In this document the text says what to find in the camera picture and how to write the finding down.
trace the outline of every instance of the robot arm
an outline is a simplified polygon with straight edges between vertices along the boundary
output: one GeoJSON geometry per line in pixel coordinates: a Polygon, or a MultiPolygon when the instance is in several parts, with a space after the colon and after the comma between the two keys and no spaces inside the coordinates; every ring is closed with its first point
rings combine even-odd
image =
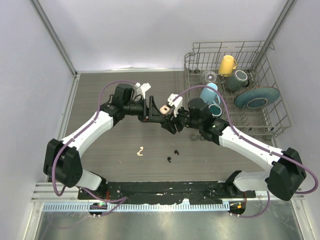
{"type": "MultiPolygon", "coordinates": [[[[193,128],[207,141],[232,149],[258,164],[264,171],[243,172],[235,171],[226,181],[227,191],[234,196],[245,191],[267,191],[276,197],[288,201],[296,192],[306,173],[300,167],[288,162],[274,154],[269,154],[247,143],[238,137],[229,126],[229,123],[220,118],[214,118],[209,111],[208,105],[200,98],[188,102],[189,111],[182,107],[182,97],[177,98],[171,94],[166,105],[157,108],[153,96],[149,97],[148,104],[145,92],[150,88],[148,83],[137,83],[137,93],[141,95],[139,100],[133,99],[134,89],[129,84],[119,84],[111,102],[100,106],[98,118],[95,116],[81,126],[71,135],[58,141],[52,139],[47,146],[43,171],[51,177],[53,160],[64,144],[74,138],[89,123],[90,125],[76,140],[72,141],[60,156],[56,166],[56,179],[60,183],[71,188],[74,186],[87,188],[100,197],[104,197],[108,189],[105,178],[86,171],[81,165],[81,156],[86,149],[104,132],[115,126],[125,115],[137,116],[142,123],[159,123],[161,127],[175,134],[183,128],[193,128]]],[[[250,139],[271,152],[285,155],[299,163],[300,156],[297,151],[289,148],[287,151],[266,145],[252,137],[249,137],[236,129],[241,136],[250,139]]]]}

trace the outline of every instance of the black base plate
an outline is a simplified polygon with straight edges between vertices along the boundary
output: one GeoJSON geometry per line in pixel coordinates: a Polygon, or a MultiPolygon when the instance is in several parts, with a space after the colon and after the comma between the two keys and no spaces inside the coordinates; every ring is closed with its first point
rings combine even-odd
{"type": "MultiPolygon", "coordinates": [[[[226,183],[217,181],[158,181],[158,182],[109,182],[108,191],[111,200],[128,197],[125,204],[179,204],[184,198],[191,205],[221,204],[221,199],[244,198],[244,193],[231,196],[226,183]]],[[[255,191],[247,191],[248,199],[255,198],[255,191]]],[[[79,200],[94,199],[86,192],[78,194],[79,200]]]]}

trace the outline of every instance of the dish rack wire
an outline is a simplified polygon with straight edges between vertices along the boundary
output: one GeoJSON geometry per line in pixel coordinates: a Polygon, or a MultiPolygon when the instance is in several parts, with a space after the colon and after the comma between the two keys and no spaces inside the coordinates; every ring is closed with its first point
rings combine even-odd
{"type": "MultiPolygon", "coordinates": [[[[184,56],[184,71],[186,75],[186,87],[200,85],[203,71],[212,70],[218,73],[220,62],[224,55],[231,55],[237,62],[237,70],[243,70],[248,75],[249,86],[239,91],[232,92],[224,84],[224,77],[218,75],[215,84],[218,91],[226,101],[232,123],[240,131],[252,137],[262,137],[271,140],[278,137],[291,126],[286,106],[282,96],[272,104],[256,109],[240,109],[234,105],[235,97],[247,90],[257,87],[278,88],[275,75],[271,69],[266,55],[266,49],[275,50],[272,42],[266,41],[224,41],[224,42],[194,42],[192,51],[184,56]]],[[[187,101],[199,98],[202,88],[195,88],[187,93],[187,101]]],[[[227,119],[226,110],[220,104],[223,114],[227,119]]],[[[191,130],[191,139],[202,139],[199,131],[191,130]]]]}

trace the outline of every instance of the cup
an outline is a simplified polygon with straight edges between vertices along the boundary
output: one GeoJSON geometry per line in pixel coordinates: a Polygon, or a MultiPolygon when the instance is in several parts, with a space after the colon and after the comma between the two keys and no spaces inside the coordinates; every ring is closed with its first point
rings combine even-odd
{"type": "Polygon", "coordinates": [[[214,71],[207,70],[202,73],[201,82],[207,85],[209,83],[216,82],[217,78],[218,75],[214,71]]]}
{"type": "Polygon", "coordinates": [[[218,73],[224,77],[231,76],[233,70],[237,68],[237,62],[231,55],[223,56],[218,73]]]}
{"type": "MultiPolygon", "coordinates": [[[[207,86],[215,90],[218,90],[217,85],[215,85],[214,83],[208,83],[207,86]]],[[[208,105],[210,104],[219,105],[221,103],[220,97],[213,90],[206,87],[202,90],[200,94],[200,98],[208,105]]]]}
{"type": "Polygon", "coordinates": [[[225,86],[231,91],[238,91],[247,83],[248,76],[242,70],[237,70],[231,76],[225,78],[225,86]]]}
{"type": "Polygon", "coordinates": [[[212,116],[214,118],[220,118],[221,115],[222,115],[222,109],[219,105],[217,104],[211,104],[209,105],[209,110],[210,110],[210,113],[212,114],[212,116]]]}

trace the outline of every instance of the white bracket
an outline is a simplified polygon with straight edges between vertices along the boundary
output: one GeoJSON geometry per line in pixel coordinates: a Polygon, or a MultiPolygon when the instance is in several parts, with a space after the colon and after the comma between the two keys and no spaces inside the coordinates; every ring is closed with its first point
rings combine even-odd
{"type": "Polygon", "coordinates": [[[168,101],[168,105],[170,107],[173,107],[174,106],[174,110],[173,110],[173,114],[174,116],[176,117],[178,115],[178,109],[180,109],[182,107],[182,96],[178,97],[175,101],[174,99],[178,96],[178,94],[171,94],[167,101],[168,101]]]}
{"type": "Polygon", "coordinates": [[[79,179],[79,181],[76,183],[76,186],[95,191],[99,187],[101,181],[102,181],[102,178],[99,177],[98,175],[82,169],[82,176],[79,179]]]}
{"type": "Polygon", "coordinates": [[[148,91],[151,88],[150,84],[144,83],[140,85],[140,83],[137,82],[134,86],[136,87],[136,94],[141,95],[142,99],[146,99],[146,91],[148,91]]]}
{"type": "Polygon", "coordinates": [[[234,185],[242,192],[246,191],[269,191],[266,178],[269,177],[269,172],[257,171],[257,172],[240,172],[234,178],[234,185]]]}

